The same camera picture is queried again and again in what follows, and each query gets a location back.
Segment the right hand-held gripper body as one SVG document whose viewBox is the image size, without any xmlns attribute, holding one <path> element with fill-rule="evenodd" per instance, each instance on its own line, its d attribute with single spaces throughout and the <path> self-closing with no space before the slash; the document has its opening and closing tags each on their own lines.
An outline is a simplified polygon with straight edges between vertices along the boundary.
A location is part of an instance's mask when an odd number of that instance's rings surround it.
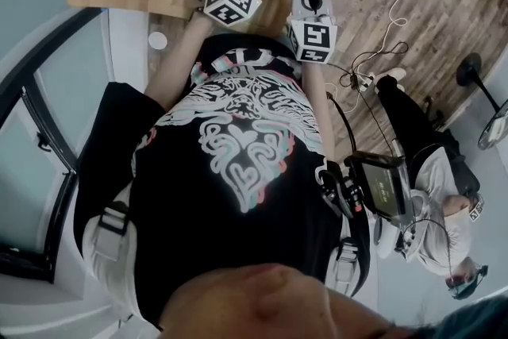
<svg viewBox="0 0 508 339">
<path fill-rule="evenodd" d="M 329 15 L 287 19 L 287 35 L 299 62 L 327 64 L 335 49 L 337 30 L 335 19 Z"/>
</svg>

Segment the person's left forearm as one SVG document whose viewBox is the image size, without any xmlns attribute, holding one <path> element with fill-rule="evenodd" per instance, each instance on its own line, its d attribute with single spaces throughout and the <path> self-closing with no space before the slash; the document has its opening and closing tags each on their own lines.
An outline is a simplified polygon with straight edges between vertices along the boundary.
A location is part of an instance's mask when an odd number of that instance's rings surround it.
<svg viewBox="0 0 508 339">
<path fill-rule="evenodd" d="M 202 12 L 194 12 L 182 36 L 163 58 L 160 68 L 149 80 L 144 94 L 168 112 L 182 95 L 196 58 L 214 23 Z"/>
</svg>

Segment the person's right forearm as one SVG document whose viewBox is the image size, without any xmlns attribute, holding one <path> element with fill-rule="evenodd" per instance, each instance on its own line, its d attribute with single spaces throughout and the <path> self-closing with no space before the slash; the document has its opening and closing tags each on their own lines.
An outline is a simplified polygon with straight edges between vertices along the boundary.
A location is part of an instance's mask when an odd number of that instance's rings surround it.
<svg viewBox="0 0 508 339">
<path fill-rule="evenodd" d="M 326 96 L 325 80 L 319 64 L 302 63 L 302 89 L 312 106 L 317 120 L 327 160 L 334 161 L 335 136 Z"/>
</svg>

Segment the white power strip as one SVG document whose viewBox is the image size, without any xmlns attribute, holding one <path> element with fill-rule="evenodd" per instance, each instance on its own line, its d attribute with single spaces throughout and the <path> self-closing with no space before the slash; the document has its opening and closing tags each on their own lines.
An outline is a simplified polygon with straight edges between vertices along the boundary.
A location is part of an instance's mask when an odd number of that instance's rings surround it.
<svg viewBox="0 0 508 339">
<path fill-rule="evenodd" d="M 363 93 L 373 83 L 374 78 L 375 78 L 375 75 L 372 72 L 368 73 L 367 75 L 365 75 L 365 74 L 351 74 L 349 76 L 350 87 L 355 91 Z"/>
</svg>

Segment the white round floor disc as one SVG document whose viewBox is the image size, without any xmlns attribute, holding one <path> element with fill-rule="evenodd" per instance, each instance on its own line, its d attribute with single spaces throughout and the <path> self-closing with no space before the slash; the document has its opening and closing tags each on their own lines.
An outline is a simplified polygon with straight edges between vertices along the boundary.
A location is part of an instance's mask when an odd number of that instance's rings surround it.
<svg viewBox="0 0 508 339">
<path fill-rule="evenodd" d="M 148 44 L 155 50 L 163 50 L 167 47 L 167 37 L 159 31 L 151 32 L 148 35 Z"/>
</svg>

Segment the black field monitor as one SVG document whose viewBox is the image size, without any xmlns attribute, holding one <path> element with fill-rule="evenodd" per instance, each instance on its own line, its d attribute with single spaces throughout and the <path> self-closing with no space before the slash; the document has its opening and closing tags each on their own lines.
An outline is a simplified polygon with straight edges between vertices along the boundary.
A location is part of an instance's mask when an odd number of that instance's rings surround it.
<svg viewBox="0 0 508 339">
<path fill-rule="evenodd" d="M 392 225 L 407 223 L 410 182 L 403 157 L 355 151 L 344 160 L 364 205 Z"/>
</svg>

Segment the white helmet device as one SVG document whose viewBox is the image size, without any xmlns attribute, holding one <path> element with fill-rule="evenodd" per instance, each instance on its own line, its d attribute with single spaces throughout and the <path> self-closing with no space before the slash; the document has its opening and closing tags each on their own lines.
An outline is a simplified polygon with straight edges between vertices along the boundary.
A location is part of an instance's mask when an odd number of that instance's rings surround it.
<svg viewBox="0 0 508 339">
<path fill-rule="evenodd" d="M 375 217 L 373 241 L 382 259 L 398 253 L 410 262 L 423 244 L 430 216 L 429 196 L 418 190 L 410 193 L 410 201 L 404 203 L 404 214 Z"/>
</svg>

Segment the person's black printed t-shirt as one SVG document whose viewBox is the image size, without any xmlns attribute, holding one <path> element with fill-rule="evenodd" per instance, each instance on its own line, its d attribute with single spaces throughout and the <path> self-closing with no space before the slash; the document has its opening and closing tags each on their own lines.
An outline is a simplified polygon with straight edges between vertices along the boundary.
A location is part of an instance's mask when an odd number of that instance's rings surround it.
<svg viewBox="0 0 508 339">
<path fill-rule="evenodd" d="M 324 201 L 327 163 L 293 52 L 213 36 L 168 112 L 107 85 L 81 156 L 76 244 L 111 296 L 152 324 L 180 286 L 219 268 L 279 263 L 355 295 L 368 221 Z"/>
</svg>

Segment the black-framed glass partition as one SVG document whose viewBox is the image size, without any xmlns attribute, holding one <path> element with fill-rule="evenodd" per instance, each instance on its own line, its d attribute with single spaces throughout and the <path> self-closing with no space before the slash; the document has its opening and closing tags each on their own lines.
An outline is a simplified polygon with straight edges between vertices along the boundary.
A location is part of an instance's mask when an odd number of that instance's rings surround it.
<svg viewBox="0 0 508 339">
<path fill-rule="evenodd" d="M 0 274 L 55 278 L 80 156 L 113 77 L 105 19 L 80 10 L 0 81 Z"/>
</svg>

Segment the round glass pedestal table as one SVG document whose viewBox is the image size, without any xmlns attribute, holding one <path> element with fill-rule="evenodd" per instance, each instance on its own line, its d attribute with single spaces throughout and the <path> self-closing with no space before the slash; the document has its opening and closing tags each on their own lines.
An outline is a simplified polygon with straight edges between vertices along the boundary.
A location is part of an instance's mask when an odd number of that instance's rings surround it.
<svg viewBox="0 0 508 339">
<path fill-rule="evenodd" d="M 485 151 L 508 137 L 508 99 L 503 104 L 498 104 L 495 101 L 479 77 L 481 68 L 482 59 L 480 54 L 470 53 L 456 69 L 456 83 L 460 87 L 469 87 L 475 84 L 486 96 L 494 110 L 477 142 L 479 149 Z"/>
</svg>

